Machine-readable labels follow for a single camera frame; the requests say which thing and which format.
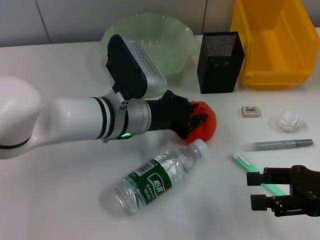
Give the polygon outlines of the silver marker pen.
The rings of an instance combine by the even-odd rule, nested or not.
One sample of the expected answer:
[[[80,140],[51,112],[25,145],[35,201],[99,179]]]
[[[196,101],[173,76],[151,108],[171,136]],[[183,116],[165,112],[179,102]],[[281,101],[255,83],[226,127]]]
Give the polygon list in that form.
[[[246,143],[241,149],[246,152],[252,151],[269,151],[310,147],[313,145],[312,139],[296,139],[296,140],[277,140]]]

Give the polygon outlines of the small beige eraser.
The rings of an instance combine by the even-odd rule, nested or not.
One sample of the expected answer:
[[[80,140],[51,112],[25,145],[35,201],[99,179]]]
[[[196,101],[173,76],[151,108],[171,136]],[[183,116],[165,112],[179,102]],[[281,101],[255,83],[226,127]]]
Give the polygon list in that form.
[[[243,118],[259,118],[261,116],[261,110],[258,106],[242,106],[241,115]]]

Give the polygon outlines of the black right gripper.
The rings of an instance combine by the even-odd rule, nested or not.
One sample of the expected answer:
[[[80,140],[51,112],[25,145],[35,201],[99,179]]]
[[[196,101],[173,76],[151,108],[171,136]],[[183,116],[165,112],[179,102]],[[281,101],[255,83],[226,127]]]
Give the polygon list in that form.
[[[266,211],[269,208],[276,217],[285,217],[298,215],[299,210],[310,217],[320,217],[320,171],[310,170],[303,165],[291,168],[265,167],[262,173],[248,172],[246,179],[248,186],[289,185],[292,195],[253,194],[250,196],[253,211]]]

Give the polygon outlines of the white paper ball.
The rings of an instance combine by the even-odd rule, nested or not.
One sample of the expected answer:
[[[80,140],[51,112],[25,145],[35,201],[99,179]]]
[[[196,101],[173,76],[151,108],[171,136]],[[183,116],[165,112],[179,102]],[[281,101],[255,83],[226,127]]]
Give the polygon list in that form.
[[[302,118],[298,113],[287,110],[280,114],[277,124],[285,132],[294,132],[302,124]]]

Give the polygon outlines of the mint green pen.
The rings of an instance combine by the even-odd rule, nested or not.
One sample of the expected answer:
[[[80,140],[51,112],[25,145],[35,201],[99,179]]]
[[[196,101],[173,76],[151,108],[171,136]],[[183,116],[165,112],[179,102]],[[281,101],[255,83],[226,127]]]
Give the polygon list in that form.
[[[246,173],[262,173],[255,165],[248,161],[240,153],[234,152],[231,155],[233,161],[237,163]],[[272,195],[272,196],[284,196],[286,195],[277,185],[275,184],[262,184],[262,186]]]

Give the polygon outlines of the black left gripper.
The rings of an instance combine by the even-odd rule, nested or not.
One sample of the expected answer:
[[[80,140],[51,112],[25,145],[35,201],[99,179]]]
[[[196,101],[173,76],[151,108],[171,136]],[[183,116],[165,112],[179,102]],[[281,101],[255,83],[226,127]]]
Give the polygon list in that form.
[[[158,100],[148,100],[151,112],[149,131],[172,130],[181,139],[198,129],[208,118],[207,114],[199,113],[199,102],[191,101],[167,90]]]

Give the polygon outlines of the black mesh pen holder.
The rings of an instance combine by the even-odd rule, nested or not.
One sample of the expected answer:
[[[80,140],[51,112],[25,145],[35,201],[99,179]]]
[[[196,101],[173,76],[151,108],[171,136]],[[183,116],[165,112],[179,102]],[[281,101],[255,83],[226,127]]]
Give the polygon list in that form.
[[[200,92],[232,93],[244,58],[245,52],[237,31],[205,32],[197,65]]]

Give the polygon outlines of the green glass fruit bowl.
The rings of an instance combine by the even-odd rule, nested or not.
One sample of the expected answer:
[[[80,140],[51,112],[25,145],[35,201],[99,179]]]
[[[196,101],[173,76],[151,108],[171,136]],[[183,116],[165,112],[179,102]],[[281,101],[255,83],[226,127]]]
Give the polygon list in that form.
[[[197,51],[193,31],[178,19],[159,13],[132,14],[111,24],[100,41],[104,60],[108,59],[108,42],[115,34],[141,43],[163,76],[171,81]]]

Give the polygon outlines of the clear plastic water bottle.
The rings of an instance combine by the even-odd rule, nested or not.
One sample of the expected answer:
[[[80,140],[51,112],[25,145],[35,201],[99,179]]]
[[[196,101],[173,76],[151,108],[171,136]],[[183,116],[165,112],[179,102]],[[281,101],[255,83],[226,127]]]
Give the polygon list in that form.
[[[163,152],[132,171],[115,186],[124,211],[133,215],[182,183],[207,153],[206,143],[197,139],[187,146]]]

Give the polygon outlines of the yellow plastic storage bin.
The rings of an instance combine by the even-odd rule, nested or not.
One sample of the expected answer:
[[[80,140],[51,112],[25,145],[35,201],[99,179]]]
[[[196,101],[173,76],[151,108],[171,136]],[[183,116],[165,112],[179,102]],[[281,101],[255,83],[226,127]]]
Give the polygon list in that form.
[[[230,30],[245,53],[242,86],[285,89],[314,73],[320,37],[302,0],[235,0]]]

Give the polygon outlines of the orange fruit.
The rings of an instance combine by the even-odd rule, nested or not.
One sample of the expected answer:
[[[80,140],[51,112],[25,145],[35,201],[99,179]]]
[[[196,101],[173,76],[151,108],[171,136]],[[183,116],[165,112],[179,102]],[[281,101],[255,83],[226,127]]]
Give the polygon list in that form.
[[[217,128],[217,118],[215,112],[211,107],[204,101],[199,102],[199,113],[191,113],[190,117],[198,114],[208,115],[206,121],[196,130],[192,130],[187,136],[186,142],[192,143],[197,139],[201,139],[204,142],[208,142],[214,135]]]

